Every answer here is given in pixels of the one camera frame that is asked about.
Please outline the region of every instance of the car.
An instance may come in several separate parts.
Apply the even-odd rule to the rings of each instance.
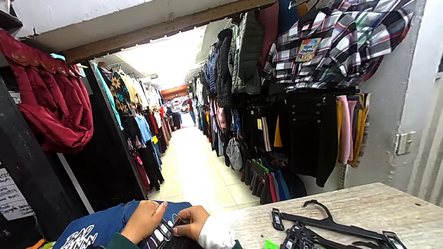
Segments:
[[[188,103],[186,103],[186,102],[183,102],[182,103],[182,113],[187,113],[187,112],[189,112],[189,105],[188,105]]]

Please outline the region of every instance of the counter top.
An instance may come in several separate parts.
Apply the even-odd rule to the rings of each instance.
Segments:
[[[264,239],[280,245],[285,232],[272,226],[271,210],[322,219],[317,205],[303,208],[305,201],[316,199],[330,210],[335,222],[381,232],[393,231],[408,249],[438,248],[443,245],[443,208],[418,199],[382,183],[372,183],[303,198],[245,208],[215,215],[229,223],[244,249],[264,248]],[[285,229],[292,222],[284,221]],[[358,238],[309,227],[320,236],[345,245]]]

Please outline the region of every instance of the store aisle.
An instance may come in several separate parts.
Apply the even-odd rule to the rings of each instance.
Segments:
[[[186,201],[211,214],[259,205],[260,198],[240,181],[241,173],[225,166],[197,127],[173,132],[162,161],[165,183],[148,193],[150,200]]]

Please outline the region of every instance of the jacket button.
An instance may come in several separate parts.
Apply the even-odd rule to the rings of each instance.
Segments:
[[[52,65],[49,62],[42,62],[42,66],[43,66],[44,69],[46,69],[48,71],[54,70],[54,65]]]
[[[20,53],[20,52],[14,52],[14,53],[11,53],[11,56],[12,56],[12,58],[14,59],[14,60],[16,60],[16,61],[18,61],[18,62],[20,62],[20,63],[25,63],[25,62],[27,62],[27,58],[26,58],[26,56],[24,56],[22,53]]]
[[[39,66],[40,64],[39,64],[39,62],[36,59],[31,59],[29,61],[29,65],[31,65],[31,66]]]
[[[61,66],[56,67],[56,70],[61,74],[66,74],[66,71]]]

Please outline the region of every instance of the checkered shirt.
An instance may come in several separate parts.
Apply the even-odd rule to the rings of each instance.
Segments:
[[[287,91],[356,85],[404,39],[415,8],[415,0],[336,0],[313,23],[297,21],[277,38],[262,84],[287,83]],[[302,41],[314,38],[321,41],[313,59],[296,62]]]

